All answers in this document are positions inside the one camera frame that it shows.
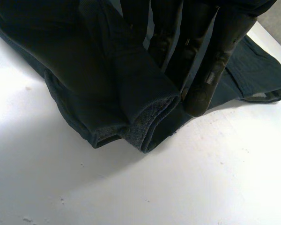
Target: trousers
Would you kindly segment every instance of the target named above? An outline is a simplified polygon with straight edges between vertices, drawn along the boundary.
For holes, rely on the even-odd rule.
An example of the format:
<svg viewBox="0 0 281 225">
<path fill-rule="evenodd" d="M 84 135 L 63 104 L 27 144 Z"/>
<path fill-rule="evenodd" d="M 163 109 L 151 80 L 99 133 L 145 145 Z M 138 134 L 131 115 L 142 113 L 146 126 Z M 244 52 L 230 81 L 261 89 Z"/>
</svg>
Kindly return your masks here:
<svg viewBox="0 0 281 225">
<path fill-rule="evenodd" d="M 110 114 L 94 114 L 97 109 L 89 101 L 74 96 L 48 68 L 11 41 L 1 30 L 0 37 L 45 79 L 65 121 L 94 148 L 123 138 L 135 148 L 147 153 L 191 117 L 185 113 L 181 103 L 177 102 L 178 91 L 150 61 L 145 50 L 126 48 L 130 29 L 114 9 L 115 7 L 120 11 L 119 1 L 112 0 L 112 3 L 113 6 L 107 0 L 82 0 L 79 13 L 87 21 L 90 33 L 99 37 L 96 41 L 104 48 L 105 53 L 114 49 L 121 50 L 116 51 L 112 58 L 115 60 L 117 75 L 138 75 L 138 81 L 130 79 L 129 76 L 121 76 L 122 84 L 118 87 L 121 91 L 121 110 L 125 112 L 129 121 L 120 125 Z M 65 21 L 64 26 L 73 22 Z M 57 28 L 50 23 L 47 25 L 48 29 Z M 153 22 L 149 20 L 151 29 L 152 26 Z M 202 44 L 202 52 L 199 53 L 198 62 L 195 62 L 193 69 L 198 68 L 207 44 L 208 40 Z M 187 85 L 191 84 L 192 79 L 193 77 L 189 78 Z M 233 99 L 256 103 L 281 100 L 281 65 L 248 37 L 239 43 L 232 55 L 210 108 Z"/>
</svg>

